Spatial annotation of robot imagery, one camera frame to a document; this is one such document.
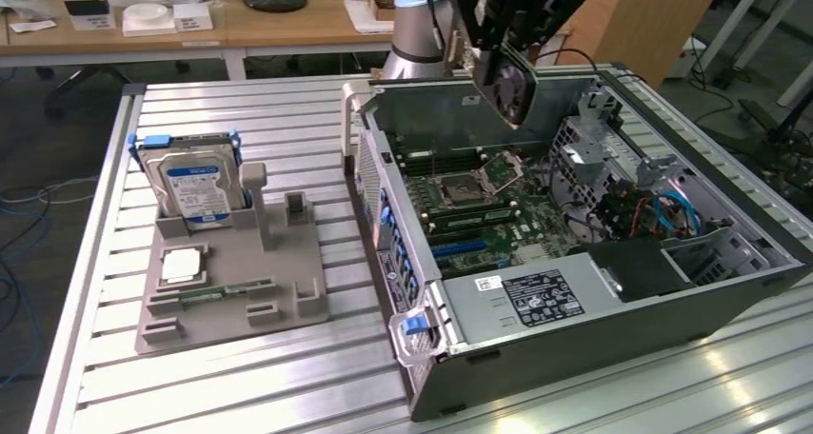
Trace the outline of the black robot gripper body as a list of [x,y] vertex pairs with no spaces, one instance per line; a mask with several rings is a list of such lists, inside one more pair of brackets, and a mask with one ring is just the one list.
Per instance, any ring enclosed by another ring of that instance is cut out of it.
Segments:
[[486,0],[484,44],[542,44],[557,32],[550,5],[555,0]]

